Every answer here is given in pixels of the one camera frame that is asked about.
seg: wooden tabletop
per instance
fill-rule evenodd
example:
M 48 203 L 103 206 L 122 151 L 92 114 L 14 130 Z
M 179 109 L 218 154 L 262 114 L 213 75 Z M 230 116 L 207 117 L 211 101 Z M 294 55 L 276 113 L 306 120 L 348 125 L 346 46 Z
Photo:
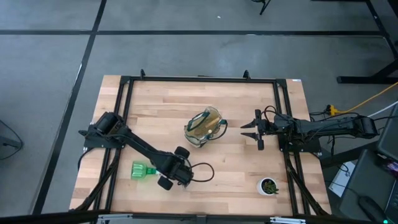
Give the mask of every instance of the wooden tabletop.
M 120 76 L 106 75 L 99 91 L 93 121 L 105 111 L 113 111 Z M 290 104 L 295 118 L 309 119 L 303 86 L 300 80 L 287 80 Z M 144 180 L 131 180 L 133 161 L 150 162 L 134 149 L 126 147 L 121 154 L 112 201 L 113 212 L 206 213 L 217 215 L 291 215 L 289 190 L 283 154 L 277 136 L 265 136 L 265 150 L 258 151 L 253 139 L 240 135 L 251 132 L 239 127 L 252 121 L 254 110 L 273 105 L 271 84 L 204 83 L 135 81 L 127 125 L 132 131 L 158 150 L 174 152 L 177 146 L 190 151 L 191 164 L 210 163 L 215 177 L 206 183 L 192 182 L 186 189 L 176 183 L 166 191 L 157 185 L 156 175 Z M 228 120 L 226 134 L 198 149 L 184 137 L 183 126 L 207 106 L 219 110 Z M 314 198 L 330 212 L 328 196 L 319 160 L 301 153 L 305 183 Z M 82 160 L 70 208 L 79 206 L 98 182 L 104 149 L 94 149 Z M 207 179 L 211 170 L 206 166 L 193 168 L 196 179 Z M 278 195 L 263 196 L 256 184 L 264 177 L 276 180 Z M 299 210 L 301 196 L 296 186 Z M 108 186 L 104 188 L 104 207 Z

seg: concrete floor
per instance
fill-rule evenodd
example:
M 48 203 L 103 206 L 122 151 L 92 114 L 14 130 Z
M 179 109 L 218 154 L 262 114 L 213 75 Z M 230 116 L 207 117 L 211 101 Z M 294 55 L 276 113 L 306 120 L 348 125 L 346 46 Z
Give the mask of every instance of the concrete floor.
M 2 0 L 0 29 L 90 30 L 100 2 Z M 388 3 L 373 4 L 393 40 L 398 40 L 398 29 L 394 29 L 398 19 Z M 99 29 L 377 29 L 365 3 L 278 0 L 261 17 L 260 8 L 249 0 L 112 0 L 107 2 Z M 30 213 L 87 41 L 85 35 L 0 35 L 0 119 L 25 141 L 21 152 L 0 161 L 0 217 Z M 86 129 L 91 120 L 103 75 L 138 75 L 143 68 L 147 75 L 157 76 L 241 77 L 248 69 L 252 77 L 302 79 L 310 111 L 321 111 L 327 104 L 344 110 L 386 86 L 339 85 L 335 78 L 371 75 L 390 62 L 391 51 L 378 38 L 97 36 L 44 212 L 68 210 L 83 145 L 77 131 Z M 396 99 L 394 89 L 358 112 L 371 114 Z M 321 142 L 327 147 L 324 139 Z M 336 152 L 366 142 L 339 139 Z M 10 149 L 2 147 L 0 157 L 8 153 Z

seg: white pot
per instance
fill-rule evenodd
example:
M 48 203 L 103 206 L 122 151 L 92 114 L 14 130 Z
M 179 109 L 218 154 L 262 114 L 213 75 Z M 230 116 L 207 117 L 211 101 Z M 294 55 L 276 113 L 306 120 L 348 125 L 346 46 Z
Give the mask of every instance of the white pot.
M 274 179 L 272 179 L 272 178 L 270 178 L 270 177 L 266 177 L 266 178 L 261 179 L 261 180 L 257 183 L 257 191 L 258 191 L 261 195 L 268 195 L 268 196 L 274 195 L 274 194 L 267 194 L 265 191 L 263 191 L 263 189 L 262 189 L 262 187 L 261 187 L 261 183 L 262 183 L 264 180 L 272 180 L 272 181 L 275 183 L 276 188 L 278 188 L 278 184 L 276 183 L 276 181 L 275 181 Z

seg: green plastic object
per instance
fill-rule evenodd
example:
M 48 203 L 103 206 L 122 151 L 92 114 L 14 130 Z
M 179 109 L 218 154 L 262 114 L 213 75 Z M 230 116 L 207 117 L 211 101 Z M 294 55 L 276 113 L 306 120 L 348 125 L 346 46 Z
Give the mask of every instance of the green plastic object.
M 141 180 L 144 179 L 147 175 L 156 174 L 155 168 L 147 167 L 147 165 L 143 162 L 134 161 L 132 162 L 131 167 L 131 179 L 132 180 Z

